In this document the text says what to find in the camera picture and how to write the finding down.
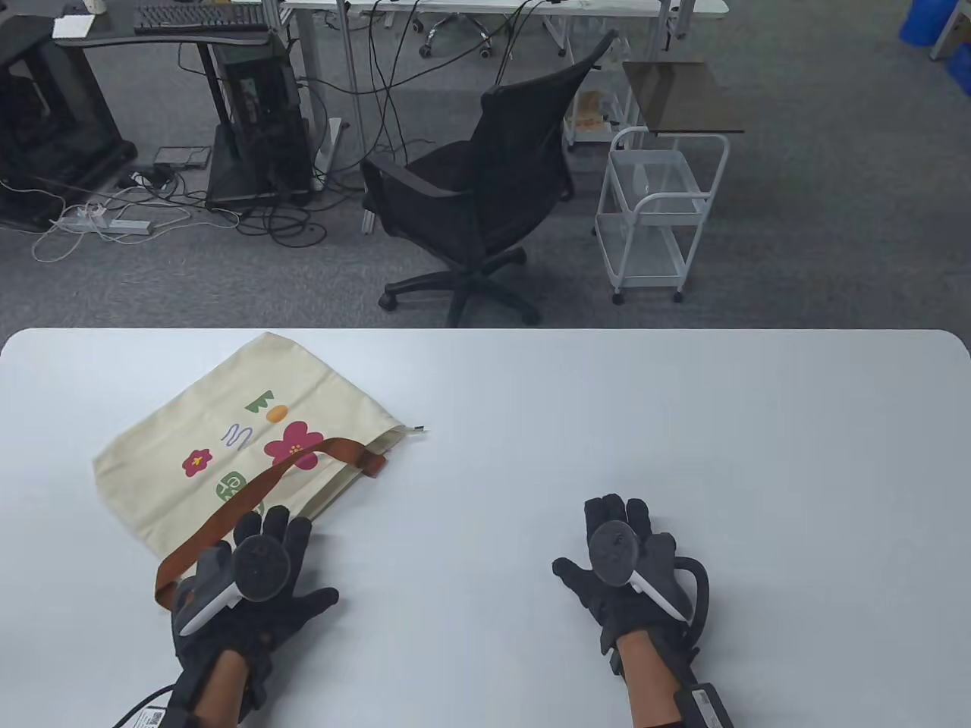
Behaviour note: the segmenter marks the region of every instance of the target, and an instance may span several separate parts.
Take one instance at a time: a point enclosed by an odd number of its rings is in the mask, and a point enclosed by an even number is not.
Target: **glove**
[[[308,621],[337,603],[337,589],[324,588],[302,597],[293,596],[293,587],[303,565],[310,540],[311,523],[307,518],[290,520],[289,511],[274,506],[263,519],[258,513],[244,515],[233,530],[238,546],[249,536],[260,533],[283,544],[289,558],[290,572],[280,592],[265,602],[243,600],[234,608],[225,608],[201,629],[181,637],[175,628],[176,617],[193,596],[193,587],[212,578],[225,563],[231,548],[225,541],[209,549],[199,559],[194,577],[184,579],[176,590],[172,609],[173,639],[176,656],[183,674],[176,683],[173,699],[186,710],[195,707],[218,657],[227,650],[238,652],[247,661],[249,680],[240,710],[240,720],[251,709],[259,709],[266,700],[263,683],[273,669],[270,654],[295,635]]]
[[[671,534],[652,533],[651,517],[644,501],[631,498],[627,502],[625,512],[623,500],[619,495],[612,493],[603,498],[586,501],[584,513],[588,543],[593,533],[607,521],[626,522],[643,544],[645,555],[642,563],[650,560],[652,570],[656,573],[659,570],[665,577],[669,577],[670,584],[674,584],[673,588],[681,592],[678,603],[690,605],[684,591],[674,580],[674,538]],[[616,650],[617,640],[624,635],[644,630],[651,636],[662,659],[669,668],[672,668],[676,676],[682,672],[682,667],[686,667],[690,662],[693,654],[686,644],[687,623],[670,616],[647,594],[638,594],[629,584],[610,586],[592,570],[581,569],[567,558],[553,561],[552,572],[577,595],[580,603],[589,610],[597,624],[602,627],[601,654],[607,654],[611,649]],[[611,664],[615,674],[622,670],[616,654],[611,658]]]

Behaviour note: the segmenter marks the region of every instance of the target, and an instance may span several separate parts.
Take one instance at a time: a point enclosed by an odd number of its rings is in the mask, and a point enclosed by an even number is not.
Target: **pink flower print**
[[[192,454],[185,459],[183,463],[183,470],[185,470],[185,476],[191,478],[196,473],[201,473],[209,465],[209,461],[213,459],[213,454],[209,452],[209,449],[204,450],[193,450]]]
[[[306,422],[290,422],[284,430],[284,438],[267,443],[263,452],[273,458],[274,465],[278,465],[294,452],[308,449],[322,442],[323,435],[320,432],[307,432]],[[317,463],[317,454],[308,452],[306,457],[297,460],[297,467],[301,470],[313,470]]]

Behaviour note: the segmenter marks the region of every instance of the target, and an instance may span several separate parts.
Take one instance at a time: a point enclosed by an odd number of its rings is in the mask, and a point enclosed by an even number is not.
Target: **blue bin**
[[[971,96],[971,43],[961,46],[948,61],[948,73]]]
[[[957,0],[914,0],[900,28],[900,40],[920,48],[933,46],[956,6]]]

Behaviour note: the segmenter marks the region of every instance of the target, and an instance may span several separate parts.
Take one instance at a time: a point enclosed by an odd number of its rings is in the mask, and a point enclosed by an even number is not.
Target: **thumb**
[[[318,589],[305,596],[297,597],[293,601],[297,603],[300,616],[306,622],[308,619],[313,619],[315,616],[319,616],[333,607],[337,604],[337,600],[340,597],[341,595],[337,589],[328,586],[325,589]]]
[[[597,576],[593,571],[581,569],[567,558],[558,558],[552,563],[552,572],[560,577],[563,585],[580,598],[580,603],[589,609]]]

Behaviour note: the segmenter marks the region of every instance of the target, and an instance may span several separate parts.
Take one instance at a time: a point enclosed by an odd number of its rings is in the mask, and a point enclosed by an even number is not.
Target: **label sticker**
[[[134,728],[158,728],[164,717],[164,708],[142,708],[138,717],[135,718]]]
[[[708,693],[704,690],[692,690],[691,697],[694,698],[694,704],[698,707],[698,711],[701,713],[701,717],[705,721],[705,725],[708,728],[722,728],[721,721],[718,715],[715,713],[715,706],[712,705],[712,701],[708,699]]]

